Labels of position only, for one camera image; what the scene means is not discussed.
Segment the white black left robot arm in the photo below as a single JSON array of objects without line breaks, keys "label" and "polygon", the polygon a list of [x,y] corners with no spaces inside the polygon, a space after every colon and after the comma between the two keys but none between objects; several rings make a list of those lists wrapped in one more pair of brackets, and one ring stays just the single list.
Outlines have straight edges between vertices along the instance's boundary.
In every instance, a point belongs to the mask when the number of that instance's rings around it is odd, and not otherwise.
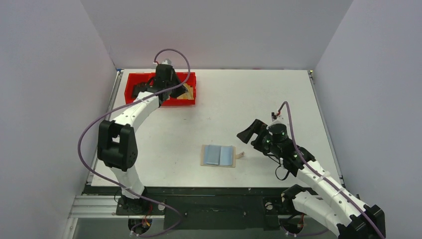
[{"label": "white black left robot arm", "polygon": [[135,168],[138,157],[135,132],[166,100],[179,97],[187,89],[167,62],[158,64],[146,82],[128,84],[128,88],[133,104],[114,119],[100,123],[97,156],[116,176],[122,195],[137,200],[145,186]]}]

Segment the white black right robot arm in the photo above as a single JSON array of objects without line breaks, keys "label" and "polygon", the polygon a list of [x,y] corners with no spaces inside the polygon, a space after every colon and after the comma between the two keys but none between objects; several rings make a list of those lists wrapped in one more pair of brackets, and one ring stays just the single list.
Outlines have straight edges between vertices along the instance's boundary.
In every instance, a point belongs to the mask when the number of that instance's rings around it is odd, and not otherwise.
[{"label": "white black right robot arm", "polygon": [[282,192],[285,210],[310,216],[339,239],[386,238],[383,210],[367,205],[336,182],[308,150],[288,136],[285,124],[276,120],[267,125],[257,119],[237,137],[265,156],[279,159],[284,169],[307,185],[295,184]]}]

